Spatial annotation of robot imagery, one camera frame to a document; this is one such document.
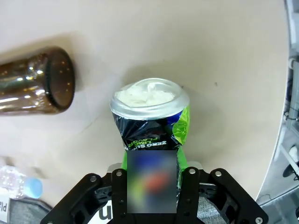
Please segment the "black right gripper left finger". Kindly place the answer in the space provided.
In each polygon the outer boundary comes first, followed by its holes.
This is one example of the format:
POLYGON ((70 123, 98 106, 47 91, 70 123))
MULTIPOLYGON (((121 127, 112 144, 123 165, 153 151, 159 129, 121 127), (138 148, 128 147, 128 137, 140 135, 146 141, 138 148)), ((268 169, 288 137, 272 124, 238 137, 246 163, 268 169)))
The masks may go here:
POLYGON ((86 174, 41 220, 42 224, 87 224, 112 202, 110 223, 120 224, 127 213, 127 154, 122 164, 104 177, 86 174))

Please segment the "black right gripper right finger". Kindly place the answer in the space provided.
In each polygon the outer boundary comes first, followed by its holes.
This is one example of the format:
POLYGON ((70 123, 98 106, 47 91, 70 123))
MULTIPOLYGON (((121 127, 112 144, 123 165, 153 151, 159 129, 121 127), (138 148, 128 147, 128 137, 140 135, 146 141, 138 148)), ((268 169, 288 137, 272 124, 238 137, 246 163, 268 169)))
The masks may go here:
POLYGON ((201 224, 199 199, 205 198, 227 224, 266 224, 269 217, 244 188, 224 169, 210 173, 188 166, 182 149, 177 152, 180 168, 180 194, 177 206, 178 224, 201 224))

